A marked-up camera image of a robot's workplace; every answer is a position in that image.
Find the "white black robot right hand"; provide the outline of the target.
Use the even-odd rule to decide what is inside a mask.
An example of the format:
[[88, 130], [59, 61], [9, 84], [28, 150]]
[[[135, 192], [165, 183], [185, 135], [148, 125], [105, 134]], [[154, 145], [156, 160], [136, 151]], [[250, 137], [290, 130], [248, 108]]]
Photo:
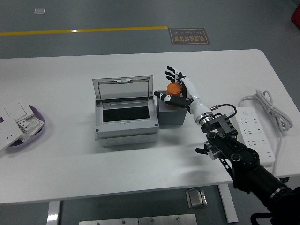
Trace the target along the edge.
[[179, 97], [155, 91], [154, 95], [157, 98], [161, 99], [166, 104], [186, 108], [189, 113], [193, 115], [194, 121], [197, 124], [203, 125], [213, 119], [211, 109], [204, 105], [199, 92], [189, 78], [183, 75], [181, 71], [178, 71], [171, 66], [167, 67], [165, 74], [169, 81], [181, 86], [183, 96]]

